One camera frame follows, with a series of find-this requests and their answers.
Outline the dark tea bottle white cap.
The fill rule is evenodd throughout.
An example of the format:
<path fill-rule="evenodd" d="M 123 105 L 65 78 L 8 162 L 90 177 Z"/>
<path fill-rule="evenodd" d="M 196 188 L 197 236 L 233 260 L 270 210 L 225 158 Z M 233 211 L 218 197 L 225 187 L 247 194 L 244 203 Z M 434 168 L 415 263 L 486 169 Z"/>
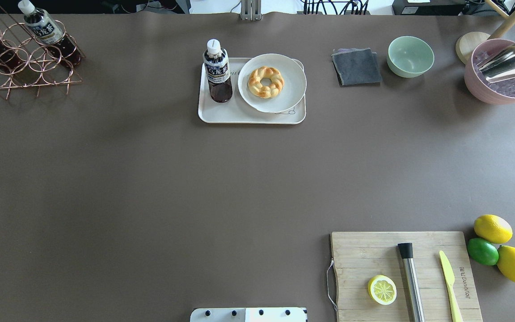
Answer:
<path fill-rule="evenodd" d="M 209 39 L 203 61 L 212 100 L 228 102 L 233 96 L 229 56 L 218 39 Z"/>

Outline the cream serving tray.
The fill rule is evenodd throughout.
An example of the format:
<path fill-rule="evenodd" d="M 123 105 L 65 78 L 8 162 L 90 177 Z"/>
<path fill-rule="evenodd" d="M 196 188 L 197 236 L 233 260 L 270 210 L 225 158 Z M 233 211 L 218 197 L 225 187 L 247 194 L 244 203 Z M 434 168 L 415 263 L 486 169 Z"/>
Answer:
<path fill-rule="evenodd" d="M 206 123 L 248 123 L 248 124 L 282 124 L 293 125 L 301 123 L 307 115 L 306 98 L 290 110 L 278 114 L 259 112 L 245 102 L 237 89 L 237 80 L 241 68 L 250 58 L 230 58 L 231 82 L 233 96 L 226 103 L 217 103 L 209 94 L 206 67 L 202 65 L 199 87 L 198 116 Z"/>

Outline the metal ice scoop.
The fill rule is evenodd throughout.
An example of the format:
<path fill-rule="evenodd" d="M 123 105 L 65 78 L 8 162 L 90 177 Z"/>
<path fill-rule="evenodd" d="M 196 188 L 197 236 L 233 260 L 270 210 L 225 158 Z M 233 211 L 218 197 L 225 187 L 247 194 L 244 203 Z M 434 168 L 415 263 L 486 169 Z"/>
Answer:
<path fill-rule="evenodd" d="M 495 55 L 495 57 L 481 63 L 478 69 L 489 83 L 515 78 L 515 44 L 509 45 Z"/>

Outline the pink bowl with ice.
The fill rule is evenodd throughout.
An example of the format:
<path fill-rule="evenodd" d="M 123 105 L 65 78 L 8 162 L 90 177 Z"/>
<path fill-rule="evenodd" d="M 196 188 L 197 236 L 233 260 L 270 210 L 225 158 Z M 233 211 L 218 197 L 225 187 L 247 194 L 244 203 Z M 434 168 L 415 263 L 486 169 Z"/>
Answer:
<path fill-rule="evenodd" d="M 464 68 L 464 83 L 470 93 L 482 102 L 494 105 L 515 103 L 515 78 L 488 83 L 478 71 L 478 64 L 512 44 L 513 41 L 507 39 L 489 39 L 478 45 L 468 59 Z"/>

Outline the green ceramic bowl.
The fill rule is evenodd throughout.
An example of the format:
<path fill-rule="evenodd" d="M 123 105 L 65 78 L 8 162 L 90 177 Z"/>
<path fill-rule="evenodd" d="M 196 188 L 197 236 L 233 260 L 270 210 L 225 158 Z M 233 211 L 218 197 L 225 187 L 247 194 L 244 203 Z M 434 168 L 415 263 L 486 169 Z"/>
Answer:
<path fill-rule="evenodd" d="M 403 35 L 389 44 L 387 63 L 395 75 L 409 79 L 430 70 L 435 63 L 435 54 L 422 39 Z"/>

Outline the green lime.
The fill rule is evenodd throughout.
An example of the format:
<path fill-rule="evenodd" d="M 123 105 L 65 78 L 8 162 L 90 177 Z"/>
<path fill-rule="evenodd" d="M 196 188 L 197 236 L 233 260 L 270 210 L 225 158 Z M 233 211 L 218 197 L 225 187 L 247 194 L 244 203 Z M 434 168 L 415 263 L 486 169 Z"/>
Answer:
<path fill-rule="evenodd" d="M 482 265 L 494 266 L 498 263 L 499 253 L 497 248 L 483 238 L 470 239 L 467 244 L 467 251 L 471 259 Z"/>

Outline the grey folded cloth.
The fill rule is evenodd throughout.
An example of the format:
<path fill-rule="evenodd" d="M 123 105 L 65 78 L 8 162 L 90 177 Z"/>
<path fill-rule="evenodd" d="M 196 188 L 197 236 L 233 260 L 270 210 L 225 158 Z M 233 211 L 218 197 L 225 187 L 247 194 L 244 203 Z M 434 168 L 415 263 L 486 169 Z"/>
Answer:
<path fill-rule="evenodd" d="M 331 58 L 341 86 L 382 81 L 377 53 L 370 48 L 340 48 L 332 53 Z"/>

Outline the yellow plastic knife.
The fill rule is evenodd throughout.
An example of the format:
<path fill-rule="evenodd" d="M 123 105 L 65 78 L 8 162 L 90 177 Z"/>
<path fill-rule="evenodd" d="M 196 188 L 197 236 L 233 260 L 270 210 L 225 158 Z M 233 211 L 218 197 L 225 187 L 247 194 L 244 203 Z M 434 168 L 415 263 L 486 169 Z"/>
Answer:
<path fill-rule="evenodd" d="M 452 271 L 451 263 L 450 263 L 449 259 L 447 258 L 445 252 L 440 250 L 438 252 L 438 255 L 439 255 L 439 258 L 441 261 L 443 275 L 445 277 L 445 283 L 446 283 L 447 294 L 449 297 L 450 314 L 452 317 L 452 322 L 463 322 L 464 320 L 463 320 L 462 314 L 460 313 L 460 308 L 459 308 L 458 302 L 456 300 L 456 295 L 455 295 L 455 292 L 453 289 L 454 282 L 455 282 L 454 271 Z"/>

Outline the steel muddler bar tool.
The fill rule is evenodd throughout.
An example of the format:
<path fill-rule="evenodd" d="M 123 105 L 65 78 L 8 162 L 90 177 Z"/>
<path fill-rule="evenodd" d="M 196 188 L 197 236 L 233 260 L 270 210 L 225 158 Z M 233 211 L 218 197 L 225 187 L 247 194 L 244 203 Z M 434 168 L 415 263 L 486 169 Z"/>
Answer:
<path fill-rule="evenodd" d="M 414 263 L 413 244 L 409 242 L 399 243 L 398 250 L 402 259 L 403 269 L 405 270 L 407 291 L 409 294 L 409 307 L 411 308 L 413 321 L 425 322 L 416 266 Z"/>

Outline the wooden cutting board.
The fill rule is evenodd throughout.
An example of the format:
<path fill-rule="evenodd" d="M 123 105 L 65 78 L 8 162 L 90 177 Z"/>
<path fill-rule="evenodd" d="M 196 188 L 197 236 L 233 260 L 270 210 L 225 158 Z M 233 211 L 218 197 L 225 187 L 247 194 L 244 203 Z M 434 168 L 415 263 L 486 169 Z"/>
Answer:
<path fill-rule="evenodd" d="M 413 245 L 414 265 L 425 321 L 452 320 L 439 258 L 449 259 L 452 286 L 463 320 L 483 320 L 463 232 L 332 232 L 338 322 L 412 322 L 399 243 Z M 368 293 L 368 282 L 385 275 L 397 286 L 397 299 L 380 305 Z"/>

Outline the half lemon slice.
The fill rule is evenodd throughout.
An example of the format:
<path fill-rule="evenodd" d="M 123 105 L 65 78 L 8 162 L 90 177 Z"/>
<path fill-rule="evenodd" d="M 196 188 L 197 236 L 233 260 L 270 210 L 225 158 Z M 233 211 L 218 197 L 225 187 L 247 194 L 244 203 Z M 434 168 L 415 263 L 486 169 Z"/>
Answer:
<path fill-rule="evenodd" d="M 390 305 L 397 298 L 397 287 L 392 279 L 385 275 L 375 275 L 367 284 L 370 298 L 380 305 Z"/>

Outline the white round plate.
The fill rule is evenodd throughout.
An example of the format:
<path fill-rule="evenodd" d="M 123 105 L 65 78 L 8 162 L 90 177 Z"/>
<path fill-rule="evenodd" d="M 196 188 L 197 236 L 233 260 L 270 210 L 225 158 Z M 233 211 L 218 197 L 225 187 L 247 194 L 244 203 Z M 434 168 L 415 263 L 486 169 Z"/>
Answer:
<path fill-rule="evenodd" d="M 260 98 L 251 93 L 249 80 L 258 68 L 275 68 L 283 79 L 280 93 L 272 98 Z M 241 97 L 254 109 L 263 113 L 290 110 L 302 100 L 307 87 L 306 75 L 298 63 L 284 55 L 268 53 L 250 59 L 241 69 L 237 81 Z"/>

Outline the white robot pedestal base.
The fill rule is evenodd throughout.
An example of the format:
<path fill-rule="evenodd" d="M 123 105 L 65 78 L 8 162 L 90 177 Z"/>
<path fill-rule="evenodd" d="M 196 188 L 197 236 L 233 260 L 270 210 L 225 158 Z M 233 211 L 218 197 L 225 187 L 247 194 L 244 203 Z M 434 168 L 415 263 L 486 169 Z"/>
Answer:
<path fill-rule="evenodd" d="M 298 306 L 196 308 L 190 322 L 307 322 L 306 308 Z"/>

